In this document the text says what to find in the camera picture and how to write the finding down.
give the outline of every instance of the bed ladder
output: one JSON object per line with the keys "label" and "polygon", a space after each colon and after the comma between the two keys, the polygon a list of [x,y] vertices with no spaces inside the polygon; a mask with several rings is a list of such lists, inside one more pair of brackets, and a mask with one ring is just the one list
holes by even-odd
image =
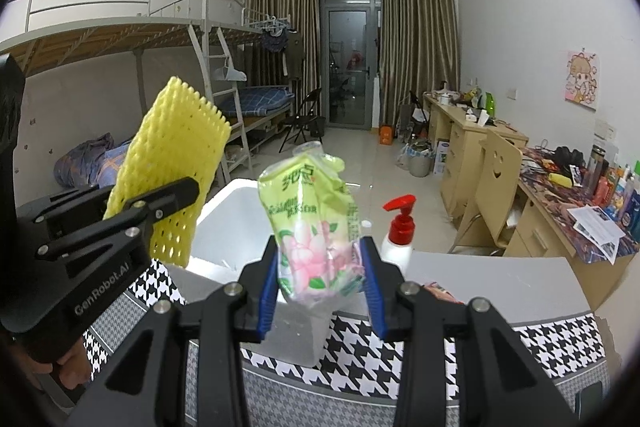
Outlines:
{"label": "bed ladder", "polygon": [[226,154],[223,152],[222,159],[220,160],[220,166],[218,167],[218,175],[217,179],[220,181],[221,187],[224,187],[228,182],[231,181],[231,171],[235,169],[240,164],[247,162],[247,166],[249,172],[251,172],[251,176],[255,178],[254,172],[254,164],[251,158],[251,151],[249,149],[249,140],[246,137],[246,129],[244,127],[244,118],[242,117],[242,107],[240,105],[240,94],[238,93],[238,82],[231,80],[229,83],[231,84],[231,88],[223,89],[217,92],[213,92],[211,87],[211,76],[210,76],[210,61],[212,58],[224,58],[225,65],[229,68],[234,68],[234,60],[231,56],[231,51],[229,50],[229,46],[226,43],[225,35],[222,31],[222,28],[218,28],[218,39],[220,40],[220,46],[223,50],[223,55],[210,55],[209,54],[209,24],[207,20],[203,20],[202,25],[202,47],[200,42],[198,42],[198,38],[193,28],[193,25],[189,26],[189,36],[191,38],[191,43],[196,51],[196,55],[198,56],[198,61],[200,63],[200,69],[202,70],[202,76],[204,79],[204,91],[205,97],[209,102],[215,104],[215,98],[220,96],[225,96],[233,93],[234,103],[236,106],[236,118],[238,118],[238,122],[231,126],[231,136],[240,130],[240,137],[242,140],[242,151],[240,153],[240,157],[236,158],[234,163],[229,165],[229,162],[226,159]]}

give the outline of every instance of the drawer handle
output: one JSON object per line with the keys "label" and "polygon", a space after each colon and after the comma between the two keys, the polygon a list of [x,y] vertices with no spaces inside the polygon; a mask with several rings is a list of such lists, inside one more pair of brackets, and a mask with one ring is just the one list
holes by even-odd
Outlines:
{"label": "drawer handle", "polygon": [[544,251],[549,250],[549,247],[546,245],[545,240],[540,237],[540,234],[538,233],[538,230],[534,230],[532,232],[532,235],[533,235],[533,237],[535,237],[535,239],[539,243],[540,247],[542,247],[542,250],[544,250]]}

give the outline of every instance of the white bottle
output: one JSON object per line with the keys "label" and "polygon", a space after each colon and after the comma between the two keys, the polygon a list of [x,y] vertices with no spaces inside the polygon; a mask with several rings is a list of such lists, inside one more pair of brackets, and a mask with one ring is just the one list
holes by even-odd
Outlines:
{"label": "white bottle", "polygon": [[382,241],[380,259],[398,266],[403,277],[406,275],[406,268],[414,251],[412,242],[414,240],[415,223],[414,218],[411,217],[414,204],[415,196],[407,194],[389,201],[382,207],[387,212],[400,210],[400,214],[391,221],[389,233],[385,235]]}

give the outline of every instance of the glass door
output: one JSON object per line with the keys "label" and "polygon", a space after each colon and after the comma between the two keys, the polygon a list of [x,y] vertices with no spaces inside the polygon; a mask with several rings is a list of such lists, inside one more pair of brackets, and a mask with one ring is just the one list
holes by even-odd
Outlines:
{"label": "glass door", "polygon": [[378,70],[376,0],[323,0],[322,92],[327,124],[370,129]]}

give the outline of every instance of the yellow foam net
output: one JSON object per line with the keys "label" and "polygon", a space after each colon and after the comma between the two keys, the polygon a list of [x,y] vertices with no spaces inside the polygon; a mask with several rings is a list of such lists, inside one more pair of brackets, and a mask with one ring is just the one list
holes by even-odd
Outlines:
{"label": "yellow foam net", "polygon": [[198,199],[154,225],[149,254],[164,263],[187,266],[196,220],[231,133],[222,113],[204,97],[172,77],[142,120],[118,172],[104,219],[124,203],[150,190],[190,176]]}

